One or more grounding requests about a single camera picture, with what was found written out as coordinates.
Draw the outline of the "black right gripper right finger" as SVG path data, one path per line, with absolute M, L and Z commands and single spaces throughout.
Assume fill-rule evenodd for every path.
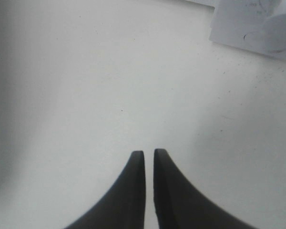
M 206 198 L 165 149 L 154 151 L 154 205 L 161 229 L 248 229 L 250 225 Z

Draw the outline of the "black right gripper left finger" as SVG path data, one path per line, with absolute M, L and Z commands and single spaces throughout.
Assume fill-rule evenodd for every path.
M 146 204 L 143 151 L 131 153 L 107 193 L 69 229 L 143 229 Z

